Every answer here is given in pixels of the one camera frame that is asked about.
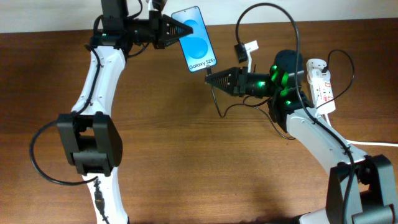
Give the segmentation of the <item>blue Samsung Galaxy smartphone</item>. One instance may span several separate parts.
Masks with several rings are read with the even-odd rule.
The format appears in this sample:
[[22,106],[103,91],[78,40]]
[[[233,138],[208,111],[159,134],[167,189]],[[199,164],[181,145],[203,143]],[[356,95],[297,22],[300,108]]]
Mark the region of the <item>blue Samsung Galaxy smartphone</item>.
[[174,12],[172,13],[172,18],[193,29],[192,34],[180,39],[180,45],[188,70],[190,72],[197,72],[206,67],[216,65],[216,55],[200,8],[198,6],[193,6]]

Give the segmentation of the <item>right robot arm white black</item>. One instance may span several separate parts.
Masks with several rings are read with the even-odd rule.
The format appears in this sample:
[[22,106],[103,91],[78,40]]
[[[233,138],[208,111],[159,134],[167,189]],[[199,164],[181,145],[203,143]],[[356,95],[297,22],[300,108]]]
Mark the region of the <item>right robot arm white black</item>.
[[232,67],[205,77],[205,83],[231,96],[269,98],[273,122],[300,141],[327,172],[325,208],[299,215],[294,223],[397,223],[392,163],[351,145],[325,122],[301,91],[302,80],[302,55],[294,50],[280,51],[268,74]]

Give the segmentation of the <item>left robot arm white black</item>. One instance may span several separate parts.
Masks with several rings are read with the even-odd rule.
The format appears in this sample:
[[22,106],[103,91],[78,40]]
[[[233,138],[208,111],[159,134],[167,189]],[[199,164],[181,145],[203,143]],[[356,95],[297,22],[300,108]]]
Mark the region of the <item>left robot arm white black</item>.
[[118,169],[123,142],[111,119],[118,80],[134,45],[164,49],[192,34],[162,10],[165,1],[149,1],[148,19],[130,15],[126,1],[102,1],[87,49],[90,68],[78,101],[68,114],[60,114],[57,128],[68,163],[88,186],[97,223],[129,223],[123,207]]

